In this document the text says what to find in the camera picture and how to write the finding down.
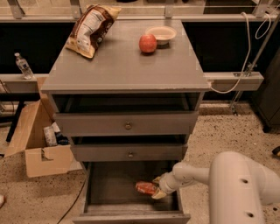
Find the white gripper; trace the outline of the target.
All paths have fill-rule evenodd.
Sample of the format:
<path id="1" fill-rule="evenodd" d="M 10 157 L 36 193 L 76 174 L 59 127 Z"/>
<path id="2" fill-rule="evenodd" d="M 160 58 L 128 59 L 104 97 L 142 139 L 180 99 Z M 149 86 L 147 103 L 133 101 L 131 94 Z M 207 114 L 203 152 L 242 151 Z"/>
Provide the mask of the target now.
<path id="1" fill-rule="evenodd" d="M 180 187 L 187 186 L 189 180 L 176 179 L 171 172 L 166 172 L 160 177 L 156 177 L 152 180 L 153 183 L 158 184 L 155 192 L 151 195 L 154 200 L 160 200 L 166 196 L 177 191 Z"/>

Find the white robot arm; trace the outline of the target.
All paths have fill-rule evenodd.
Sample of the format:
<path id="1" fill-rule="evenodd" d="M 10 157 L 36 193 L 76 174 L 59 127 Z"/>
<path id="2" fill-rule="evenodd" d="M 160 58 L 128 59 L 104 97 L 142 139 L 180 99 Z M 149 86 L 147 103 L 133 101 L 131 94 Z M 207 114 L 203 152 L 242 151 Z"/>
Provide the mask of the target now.
<path id="1" fill-rule="evenodd" d="M 186 162 L 155 178 L 155 200 L 184 186 L 208 186 L 210 224 L 265 224 L 263 206 L 280 202 L 280 178 L 268 167 L 234 151 L 218 154 L 208 168 Z"/>

